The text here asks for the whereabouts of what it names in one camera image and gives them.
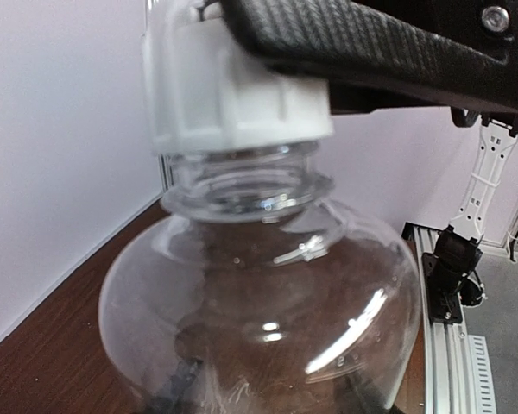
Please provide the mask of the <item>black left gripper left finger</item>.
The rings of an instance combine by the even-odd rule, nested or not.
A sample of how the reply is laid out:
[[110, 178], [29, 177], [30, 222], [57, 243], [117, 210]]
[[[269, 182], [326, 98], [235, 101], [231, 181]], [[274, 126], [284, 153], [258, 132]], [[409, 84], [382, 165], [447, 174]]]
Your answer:
[[148, 400], [143, 413], [181, 413], [185, 394], [198, 378], [203, 363], [197, 358], [181, 360], [159, 394]]

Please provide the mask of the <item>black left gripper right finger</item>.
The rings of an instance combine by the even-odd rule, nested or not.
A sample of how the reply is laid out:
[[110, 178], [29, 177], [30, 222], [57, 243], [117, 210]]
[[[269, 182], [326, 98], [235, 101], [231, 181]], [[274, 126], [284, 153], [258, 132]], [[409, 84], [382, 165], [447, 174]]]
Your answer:
[[371, 386], [362, 386], [352, 375], [343, 377], [343, 413], [399, 413], [403, 411], [396, 405], [384, 405], [379, 391]]

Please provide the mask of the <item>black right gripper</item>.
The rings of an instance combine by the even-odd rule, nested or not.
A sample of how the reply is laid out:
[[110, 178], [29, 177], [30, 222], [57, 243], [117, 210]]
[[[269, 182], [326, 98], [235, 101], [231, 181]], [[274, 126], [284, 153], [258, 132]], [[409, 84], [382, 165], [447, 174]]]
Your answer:
[[341, 112], [442, 105], [518, 134], [518, 1], [224, 1], [266, 67], [332, 85]]

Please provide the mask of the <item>small clear plastic bottle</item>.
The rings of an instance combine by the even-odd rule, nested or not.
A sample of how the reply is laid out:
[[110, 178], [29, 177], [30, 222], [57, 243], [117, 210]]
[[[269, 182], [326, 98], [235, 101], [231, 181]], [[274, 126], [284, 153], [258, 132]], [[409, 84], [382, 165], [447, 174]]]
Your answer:
[[181, 360], [181, 413], [343, 413], [343, 377], [390, 408], [421, 321], [414, 257], [329, 195], [312, 142], [171, 157], [167, 217], [107, 273], [104, 350], [138, 413]]

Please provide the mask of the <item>white flip nozzle cap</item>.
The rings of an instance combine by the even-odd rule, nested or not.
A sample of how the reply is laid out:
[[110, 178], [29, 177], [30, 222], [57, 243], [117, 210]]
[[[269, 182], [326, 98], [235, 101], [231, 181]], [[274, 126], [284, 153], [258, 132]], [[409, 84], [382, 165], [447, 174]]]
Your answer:
[[238, 46], [214, 2], [149, 1], [142, 68], [158, 154], [229, 152], [333, 133], [326, 81], [267, 69]]

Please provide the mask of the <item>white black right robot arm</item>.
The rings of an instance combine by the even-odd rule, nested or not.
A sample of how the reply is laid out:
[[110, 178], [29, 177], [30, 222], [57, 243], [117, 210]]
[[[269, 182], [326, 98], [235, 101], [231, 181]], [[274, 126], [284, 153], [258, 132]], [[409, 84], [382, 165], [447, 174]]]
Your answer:
[[481, 144], [445, 236], [478, 242], [518, 136], [518, 1], [224, 1], [236, 42], [268, 68], [327, 81], [335, 115], [446, 106]]

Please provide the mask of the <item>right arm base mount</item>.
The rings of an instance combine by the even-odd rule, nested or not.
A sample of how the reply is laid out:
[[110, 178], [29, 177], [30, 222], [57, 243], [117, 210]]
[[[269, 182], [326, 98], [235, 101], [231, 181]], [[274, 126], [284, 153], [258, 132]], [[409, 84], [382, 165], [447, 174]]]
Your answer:
[[449, 225], [431, 253], [422, 255], [428, 318], [432, 323], [462, 323], [463, 307], [475, 307], [486, 299], [477, 273], [483, 256], [479, 242], [457, 234]]

